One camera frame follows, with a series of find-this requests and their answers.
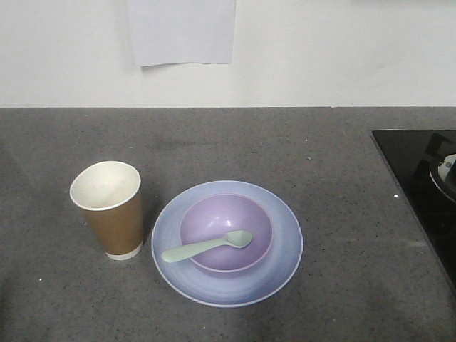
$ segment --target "brown paper cup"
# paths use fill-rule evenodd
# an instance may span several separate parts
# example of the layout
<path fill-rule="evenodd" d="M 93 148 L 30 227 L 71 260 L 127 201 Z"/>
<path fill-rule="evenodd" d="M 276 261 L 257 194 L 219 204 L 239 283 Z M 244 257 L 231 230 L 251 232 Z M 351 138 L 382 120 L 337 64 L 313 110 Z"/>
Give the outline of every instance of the brown paper cup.
<path fill-rule="evenodd" d="M 140 184 L 133 166 L 116 161 L 88 167 L 71 184 L 71 199 L 111 259 L 133 258 L 143 245 Z"/>

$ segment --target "cup rim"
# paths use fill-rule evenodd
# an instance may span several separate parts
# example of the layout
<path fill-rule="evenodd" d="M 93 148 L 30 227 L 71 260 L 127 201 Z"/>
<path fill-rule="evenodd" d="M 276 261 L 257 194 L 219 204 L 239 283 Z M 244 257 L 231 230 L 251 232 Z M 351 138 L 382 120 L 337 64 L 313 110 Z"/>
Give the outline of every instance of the cup rim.
<path fill-rule="evenodd" d="M 90 172 L 91 169 L 93 169 L 94 167 L 99 166 L 100 164 L 121 164 L 121 165 L 123 165 L 125 167 L 130 168 L 138 176 L 138 178 L 137 178 L 137 183 L 138 184 L 137 184 L 136 188 L 134 189 L 134 191 L 132 191 L 132 194 L 130 196 L 126 197 L 122 202 L 115 203 L 115 204 L 107 206 L 107 207 L 96 207 L 96 208 L 95 207 L 88 207 L 88 206 L 85 206 L 85 205 L 79 203 L 78 201 L 76 201 L 76 199 L 73 196 L 74 188 L 76 186 L 76 183 L 77 183 L 78 179 L 80 179 L 85 173 Z M 127 164 L 126 162 L 120 162 L 120 161 L 117 161 L 117 160 L 104 160 L 102 162 L 97 162 L 97 163 L 87 167 L 81 173 L 79 173 L 79 175 L 76 176 L 76 178 L 74 179 L 74 181 L 72 181 L 71 186 L 70 186 L 70 198 L 73 201 L 73 203 L 76 204 L 81 209 L 88 210 L 90 212 L 102 212 L 102 211 L 106 211 L 106 210 L 110 210 L 110 209 L 114 209 L 114 208 L 120 207 L 122 204 L 125 204 L 126 202 L 130 201 L 138 193 L 138 190 L 140 189 L 140 186 L 141 186 L 141 176 L 140 176 L 140 173 L 138 172 L 138 170 L 136 170 L 135 167 L 133 167 L 130 164 Z"/>

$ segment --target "bowl rim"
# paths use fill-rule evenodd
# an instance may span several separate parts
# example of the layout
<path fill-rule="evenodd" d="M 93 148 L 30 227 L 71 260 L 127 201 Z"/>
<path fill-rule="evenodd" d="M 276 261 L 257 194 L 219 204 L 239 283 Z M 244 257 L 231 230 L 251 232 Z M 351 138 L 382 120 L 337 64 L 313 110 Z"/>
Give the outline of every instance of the bowl rim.
<path fill-rule="evenodd" d="M 217 193 L 217 194 L 212 194 L 212 195 L 207 195 L 206 197 L 203 197 L 202 199 L 198 200 L 197 202 L 195 202 L 194 204 L 192 204 L 192 206 L 190 208 L 188 208 L 185 213 L 183 214 L 182 216 L 182 219 L 180 220 L 180 223 L 179 223 L 179 242 L 180 244 L 182 245 L 182 235 L 181 235 L 181 231 L 182 231 L 182 222 L 184 221 L 184 218 L 187 216 L 188 212 L 195 206 L 197 205 L 198 203 L 204 201 L 204 200 L 207 200 L 208 198 L 211 198 L 211 197 L 218 197 L 218 196 L 221 196 L 221 195 L 232 195 L 232 196 L 236 196 L 236 197 L 241 197 L 241 198 L 244 198 L 252 203 L 254 203 L 258 208 L 260 208 L 262 210 L 262 212 L 266 215 L 266 217 L 268 218 L 268 221 L 269 221 L 269 226 L 271 227 L 271 239 L 269 239 L 269 244 L 268 244 L 268 247 L 264 250 L 263 254 L 257 258 L 256 260 L 254 260 L 252 263 L 246 265 L 246 266 L 243 266 L 243 267 L 239 267 L 237 269 L 215 269 L 213 267 L 209 267 L 209 266 L 206 266 L 200 262 L 198 262 L 197 260 L 195 260 L 193 257 L 190 258 L 190 260 L 196 264 L 198 267 L 201 267 L 202 269 L 205 269 L 207 271 L 210 271 L 210 272 L 215 272 L 215 273 L 223 273 L 223 274 L 229 274 L 229 273 L 236 273 L 236 272 L 240 272 L 240 271 L 244 271 L 246 269 L 249 269 L 250 267 L 253 267 L 255 266 L 256 264 L 258 264 L 261 260 L 264 259 L 264 257 L 269 253 L 269 251 L 271 250 L 271 247 L 272 247 L 272 244 L 273 244 L 273 240 L 274 240 L 274 223 L 272 222 L 272 219 L 271 219 L 271 216 L 267 213 L 267 211 L 257 202 L 255 201 L 254 199 L 248 197 L 248 196 L 245 196 L 245 195 L 241 195 L 241 194 L 236 194 L 234 192 L 220 192 L 220 193 Z"/>

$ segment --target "paper sheet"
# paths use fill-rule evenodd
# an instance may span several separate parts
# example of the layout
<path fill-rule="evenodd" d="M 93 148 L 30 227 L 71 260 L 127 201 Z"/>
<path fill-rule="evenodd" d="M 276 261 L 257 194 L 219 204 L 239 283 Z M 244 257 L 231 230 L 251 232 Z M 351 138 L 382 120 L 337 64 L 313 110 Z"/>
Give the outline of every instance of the paper sheet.
<path fill-rule="evenodd" d="M 231 63 L 236 0 L 128 0 L 135 63 Z"/>

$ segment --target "plastic spoon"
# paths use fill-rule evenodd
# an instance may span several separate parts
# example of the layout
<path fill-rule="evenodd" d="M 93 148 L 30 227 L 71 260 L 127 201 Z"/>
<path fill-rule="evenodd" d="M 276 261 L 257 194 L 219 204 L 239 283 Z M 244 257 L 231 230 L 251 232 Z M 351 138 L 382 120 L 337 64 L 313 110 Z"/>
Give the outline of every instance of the plastic spoon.
<path fill-rule="evenodd" d="M 177 262 L 191 258 L 199 253 L 205 252 L 218 246 L 228 245 L 236 248 L 244 248 L 252 241 L 253 235 L 247 230 L 233 230 L 227 232 L 219 239 L 185 244 L 175 248 L 167 249 L 162 253 L 162 259 L 166 262 Z"/>

